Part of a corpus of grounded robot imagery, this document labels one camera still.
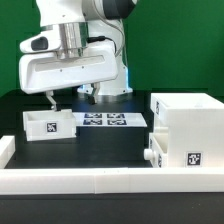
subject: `open white container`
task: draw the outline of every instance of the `open white container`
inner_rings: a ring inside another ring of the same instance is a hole
[[[206,94],[152,94],[153,167],[224,167],[224,104]]]
[[[23,112],[27,141],[76,137],[76,121],[72,110]]]

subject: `black table surface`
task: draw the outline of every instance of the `black table surface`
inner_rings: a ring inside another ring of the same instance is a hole
[[[0,98],[0,137],[16,137],[16,153],[6,169],[150,167],[143,150],[152,131],[150,93],[129,100],[90,105],[74,90],[55,100],[73,112],[142,113],[148,128],[78,127],[77,138],[27,142],[23,111],[50,109],[42,94],[15,90]],[[0,196],[0,223],[224,223],[223,193]]]

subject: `large white box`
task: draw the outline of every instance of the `large white box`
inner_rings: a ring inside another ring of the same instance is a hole
[[[224,104],[206,94],[152,94],[153,167],[224,167]]]

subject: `cable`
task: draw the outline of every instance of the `cable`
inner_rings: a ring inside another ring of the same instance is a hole
[[[114,49],[115,49],[115,54],[116,54],[116,52],[117,52],[117,45],[116,45],[115,41],[112,40],[111,38],[105,37],[105,36],[88,37],[87,38],[87,42],[88,43],[93,43],[93,42],[97,42],[97,41],[104,41],[104,40],[110,40],[110,41],[114,42]]]
[[[96,7],[96,2],[95,2],[95,0],[92,0],[92,4],[93,4],[93,8],[94,8],[96,14],[98,15],[98,17],[100,18],[100,20],[101,20],[102,22],[104,22],[105,24],[107,24],[108,26],[111,26],[111,27],[113,27],[114,29],[118,30],[118,31],[121,33],[121,35],[122,35],[122,44],[121,44],[121,47],[119,48],[119,50],[118,50],[117,53],[115,54],[115,56],[117,57],[117,56],[120,55],[121,51],[123,50],[123,48],[124,48],[124,46],[125,46],[125,35],[124,35],[124,32],[123,32],[123,30],[121,30],[118,26],[115,26],[114,24],[109,23],[106,19],[104,19],[104,18],[100,15],[100,13],[98,12],[98,9],[97,9],[97,7]]]

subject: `green backdrop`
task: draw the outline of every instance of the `green backdrop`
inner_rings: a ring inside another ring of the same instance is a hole
[[[19,88],[19,43],[39,19],[34,0],[0,1],[0,95]],[[131,87],[224,96],[223,0],[140,0],[126,26]]]

